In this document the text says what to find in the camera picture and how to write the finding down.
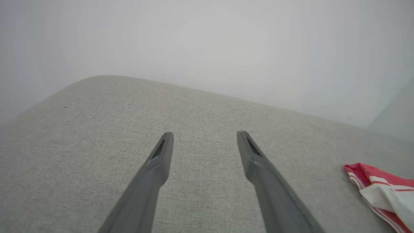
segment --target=white wall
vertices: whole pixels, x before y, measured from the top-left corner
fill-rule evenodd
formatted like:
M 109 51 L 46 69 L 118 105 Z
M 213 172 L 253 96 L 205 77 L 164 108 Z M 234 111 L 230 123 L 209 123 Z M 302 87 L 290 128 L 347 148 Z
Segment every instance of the white wall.
M 384 109 L 368 129 L 414 141 L 414 79 Z
M 414 76 L 411 0 L 2 0 L 0 123 L 116 74 L 368 127 Z

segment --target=striped cloth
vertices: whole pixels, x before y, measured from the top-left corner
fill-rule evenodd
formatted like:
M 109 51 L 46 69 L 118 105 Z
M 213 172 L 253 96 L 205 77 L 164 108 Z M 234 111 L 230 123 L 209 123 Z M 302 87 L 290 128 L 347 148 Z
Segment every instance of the striped cloth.
M 371 210 L 398 233 L 414 231 L 414 180 L 363 163 L 344 166 Z

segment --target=gray fabric surface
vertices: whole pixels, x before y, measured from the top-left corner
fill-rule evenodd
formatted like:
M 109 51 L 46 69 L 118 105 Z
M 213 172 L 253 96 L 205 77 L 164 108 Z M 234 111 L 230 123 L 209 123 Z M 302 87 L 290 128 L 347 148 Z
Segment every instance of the gray fabric surface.
M 98 76 L 0 127 L 0 231 L 95 232 L 174 133 L 154 232 L 264 232 L 236 144 L 247 130 L 327 232 L 392 232 L 342 166 L 414 178 L 414 145 L 317 117 L 138 78 Z

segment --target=fabric upholstery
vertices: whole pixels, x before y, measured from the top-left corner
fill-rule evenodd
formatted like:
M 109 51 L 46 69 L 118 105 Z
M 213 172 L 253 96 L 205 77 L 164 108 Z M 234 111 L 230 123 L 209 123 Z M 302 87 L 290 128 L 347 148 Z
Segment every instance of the fabric upholstery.
M 413 179 L 412 143 L 111 75 L 74 83 L 0 127 L 0 232 L 96 232 L 167 131 L 175 143 L 153 232 L 265 232 L 238 130 L 250 133 L 327 232 L 392 232 L 342 166 L 361 162 Z

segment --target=red and white cloth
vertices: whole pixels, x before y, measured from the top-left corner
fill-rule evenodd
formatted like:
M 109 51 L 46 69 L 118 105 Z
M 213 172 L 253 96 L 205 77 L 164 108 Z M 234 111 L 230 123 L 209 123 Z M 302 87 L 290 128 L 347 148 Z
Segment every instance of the red and white cloth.
M 374 213 L 398 233 L 414 232 L 414 180 L 363 163 L 345 165 L 344 168 Z

